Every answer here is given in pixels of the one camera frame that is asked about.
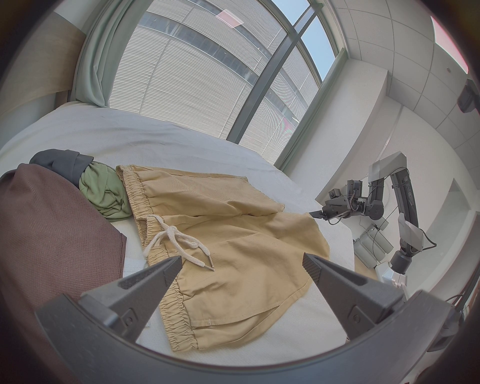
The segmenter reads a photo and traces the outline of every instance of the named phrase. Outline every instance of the green fabric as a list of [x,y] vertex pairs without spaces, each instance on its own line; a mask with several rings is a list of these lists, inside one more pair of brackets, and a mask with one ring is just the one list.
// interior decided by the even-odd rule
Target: green fabric
[[78,188],[108,221],[124,220],[132,215],[125,187],[108,165],[92,161],[82,173]]

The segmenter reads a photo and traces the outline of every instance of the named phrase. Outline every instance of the white bed sheet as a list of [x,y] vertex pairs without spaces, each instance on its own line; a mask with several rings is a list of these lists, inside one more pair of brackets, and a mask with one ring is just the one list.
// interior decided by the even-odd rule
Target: white bed sheet
[[[257,153],[207,134],[109,108],[85,104],[63,106],[26,128],[0,150],[0,175],[28,163],[38,151],[72,149],[115,167],[137,164],[192,172],[247,176],[257,189],[285,211],[305,213],[320,208],[302,189]],[[330,260],[354,269],[351,231],[317,220],[330,245]],[[126,257],[142,258],[133,219],[115,227],[126,235]],[[139,344],[179,358],[220,365],[263,365],[296,360],[345,343],[346,334],[315,285],[262,336],[238,348],[173,353],[159,311]]]

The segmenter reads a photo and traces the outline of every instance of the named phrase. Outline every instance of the white drawstring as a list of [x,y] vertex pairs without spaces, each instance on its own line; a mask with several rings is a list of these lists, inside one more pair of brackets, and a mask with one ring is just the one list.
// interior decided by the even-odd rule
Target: white drawstring
[[[175,249],[178,251],[178,253],[180,254],[181,257],[183,257],[184,259],[188,260],[189,262],[194,263],[194,264],[196,264],[196,265],[198,265],[202,268],[209,269],[210,271],[215,271],[215,269],[213,267],[212,258],[210,257],[210,251],[208,250],[207,247],[205,247],[202,243],[200,243],[199,240],[197,240],[195,237],[192,237],[192,236],[189,236],[189,235],[185,235],[184,233],[181,233],[177,229],[176,226],[173,226],[173,225],[169,226],[169,225],[165,224],[165,221],[163,221],[163,219],[158,215],[147,215],[147,216],[141,217],[141,219],[146,220],[147,217],[154,217],[155,219],[157,219],[157,221],[162,226],[163,231],[158,232],[155,235],[155,237],[152,239],[150,244],[148,244],[146,246],[146,248],[144,249],[144,257],[145,258],[147,257],[148,253],[150,252],[152,247],[157,242],[162,241],[162,239],[165,236],[168,236],[169,240],[175,246]],[[184,243],[184,244],[187,244],[192,249],[200,248],[208,256],[208,260],[210,261],[211,267],[205,265],[205,263],[203,261],[198,260],[197,258],[195,258],[195,257],[189,255],[187,252],[185,252],[183,250],[183,248],[180,246],[180,244],[178,243],[179,241]]]

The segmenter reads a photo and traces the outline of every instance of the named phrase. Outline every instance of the clothing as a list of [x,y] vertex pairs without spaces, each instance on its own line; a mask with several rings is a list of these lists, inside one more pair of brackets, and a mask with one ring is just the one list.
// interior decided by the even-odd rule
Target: clothing
[[0,290],[21,335],[63,383],[76,383],[35,310],[122,277],[126,238],[72,183],[37,164],[0,179]]
[[[241,345],[264,333],[311,284],[303,253],[328,258],[329,247],[309,214],[256,190],[245,177],[118,166],[149,265],[179,254],[168,226],[209,250],[215,270],[184,260],[160,302],[173,351]],[[185,252],[210,265],[201,247]]]
[[132,215],[127,192],[115,170],[92,161],[78,181],[80,192],[108,221],[124,220]]
[[93,161],[93,156],[81,155],[70,149],[47,149],[36,153],[30,164],[38,164],[66,178],[78,188],[78,180],[87,166]]

